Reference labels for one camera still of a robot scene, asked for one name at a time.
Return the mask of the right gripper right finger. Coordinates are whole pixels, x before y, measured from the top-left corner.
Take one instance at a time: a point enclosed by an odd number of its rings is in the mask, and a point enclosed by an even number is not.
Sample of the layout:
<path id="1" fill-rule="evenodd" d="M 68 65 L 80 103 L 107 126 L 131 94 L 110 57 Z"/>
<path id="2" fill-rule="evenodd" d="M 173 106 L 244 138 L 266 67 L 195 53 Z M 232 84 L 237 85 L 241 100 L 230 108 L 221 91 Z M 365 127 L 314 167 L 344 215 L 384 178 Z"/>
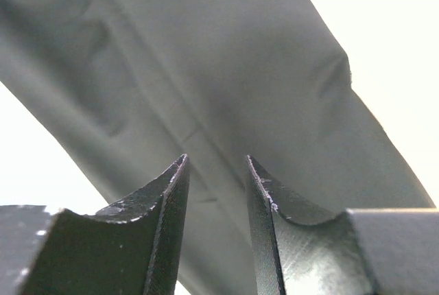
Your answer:
<path id="1" fill-rule="evenodd" d="M 332 213 L 246 157 L 259 294 L 437 294 L 437 209 Z"/>

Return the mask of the black trousers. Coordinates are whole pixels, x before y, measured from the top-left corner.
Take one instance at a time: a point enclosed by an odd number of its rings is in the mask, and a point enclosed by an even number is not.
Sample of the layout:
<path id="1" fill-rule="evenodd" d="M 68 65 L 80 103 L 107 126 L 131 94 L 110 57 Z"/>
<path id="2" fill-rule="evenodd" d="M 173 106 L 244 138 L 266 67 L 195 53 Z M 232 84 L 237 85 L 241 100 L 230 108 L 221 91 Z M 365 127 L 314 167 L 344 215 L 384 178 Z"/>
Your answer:
<path id="1" fill-rule="evenodd" d="M 108 200 L 189 155 L 193 294 L 257 291 L 247 155 L 333 212 L 433 206 L 310 0 L 1 0 L 1 82 Z"/>

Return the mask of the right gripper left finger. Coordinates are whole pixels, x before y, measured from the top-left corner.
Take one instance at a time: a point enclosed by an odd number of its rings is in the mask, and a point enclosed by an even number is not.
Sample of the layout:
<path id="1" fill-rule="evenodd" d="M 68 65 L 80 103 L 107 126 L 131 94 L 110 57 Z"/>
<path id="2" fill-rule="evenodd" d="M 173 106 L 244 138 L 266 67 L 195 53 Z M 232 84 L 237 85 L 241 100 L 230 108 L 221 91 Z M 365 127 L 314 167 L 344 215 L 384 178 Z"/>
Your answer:
<path id="1" fill-rule="evenodd" d="M 173 294 L 189 179 L 182 155 L 93 215 L 1 207 L 1 293 Z"/>

